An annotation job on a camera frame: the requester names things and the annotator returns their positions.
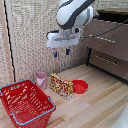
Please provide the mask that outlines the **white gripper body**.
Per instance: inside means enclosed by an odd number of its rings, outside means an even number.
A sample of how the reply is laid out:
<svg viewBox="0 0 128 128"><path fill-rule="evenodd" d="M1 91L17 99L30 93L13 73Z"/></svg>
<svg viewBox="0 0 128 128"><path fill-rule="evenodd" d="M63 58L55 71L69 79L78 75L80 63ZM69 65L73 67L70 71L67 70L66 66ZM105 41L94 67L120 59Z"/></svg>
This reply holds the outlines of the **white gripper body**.
<svg viewBox="0 0 128 128"><path fill-rule="evenodd" d="M80 29L73 28L64 30L60 33L59 30L47 33L46 46L49 48L59 48L64 46L77 45L80 39Z"/></svg>

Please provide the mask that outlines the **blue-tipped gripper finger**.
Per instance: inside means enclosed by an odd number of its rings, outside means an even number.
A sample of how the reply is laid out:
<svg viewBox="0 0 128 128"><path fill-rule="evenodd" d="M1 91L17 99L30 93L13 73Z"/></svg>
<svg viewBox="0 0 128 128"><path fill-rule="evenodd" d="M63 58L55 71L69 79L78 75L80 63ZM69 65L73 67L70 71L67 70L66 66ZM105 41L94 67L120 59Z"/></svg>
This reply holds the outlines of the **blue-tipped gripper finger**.
<svg viewBox="0 0 128 128"><path fill-rule="evenodd" d="M57 54L58 54L58 52L57 52L57 49L54 49L54 58L56 58L57 57Z"/></svg>
<svg viewBox="0 0 128 128"><path fill-rule="evenodd" d="M66 48L66 55L70 55L70 46Z"/></svg>

